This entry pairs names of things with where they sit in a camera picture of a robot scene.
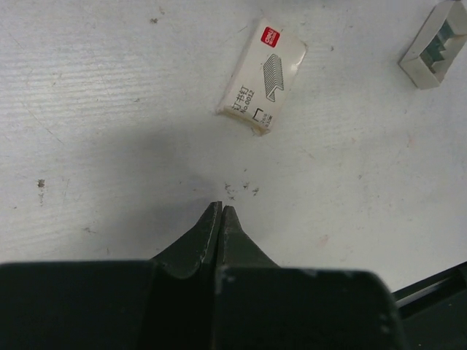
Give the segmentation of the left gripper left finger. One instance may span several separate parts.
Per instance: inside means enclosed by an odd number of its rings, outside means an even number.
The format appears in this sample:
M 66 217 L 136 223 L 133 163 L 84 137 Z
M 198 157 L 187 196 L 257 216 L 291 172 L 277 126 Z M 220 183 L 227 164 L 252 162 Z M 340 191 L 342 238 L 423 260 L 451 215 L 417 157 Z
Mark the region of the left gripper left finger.
M 1 266 L 3 349 L 202 346 L 222 205 L 149 260 Z

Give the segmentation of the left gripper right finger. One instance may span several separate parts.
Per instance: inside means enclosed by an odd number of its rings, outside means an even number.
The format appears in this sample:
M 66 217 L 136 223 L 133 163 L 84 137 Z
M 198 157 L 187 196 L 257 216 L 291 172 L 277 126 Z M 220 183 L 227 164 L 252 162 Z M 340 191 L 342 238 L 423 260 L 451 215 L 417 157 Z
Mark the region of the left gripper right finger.
M 403 349 L 394 298 L 369 271 L 281 268 L 223 209 L 216 349 Z

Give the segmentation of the staple box with red label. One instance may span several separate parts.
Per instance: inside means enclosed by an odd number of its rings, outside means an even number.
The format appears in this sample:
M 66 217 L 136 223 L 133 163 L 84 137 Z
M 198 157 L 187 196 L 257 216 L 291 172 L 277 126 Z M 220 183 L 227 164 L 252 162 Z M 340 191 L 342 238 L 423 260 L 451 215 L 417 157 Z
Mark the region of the staple box with red label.
M 217 112 L 258 135 L 271 131 L 306 55 L 306 44 L 260 17 L 249 35 Z

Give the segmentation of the beige staple box tray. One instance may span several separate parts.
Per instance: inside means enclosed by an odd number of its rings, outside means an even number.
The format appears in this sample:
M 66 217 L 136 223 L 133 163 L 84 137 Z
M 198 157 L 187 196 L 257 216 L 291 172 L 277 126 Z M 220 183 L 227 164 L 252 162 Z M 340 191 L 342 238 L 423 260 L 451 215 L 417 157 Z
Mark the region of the beige staple box tray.
M 466 7 L 442 1 L 423 23 L 398 65 L 420 90 L 437 88 L 466 45 Z

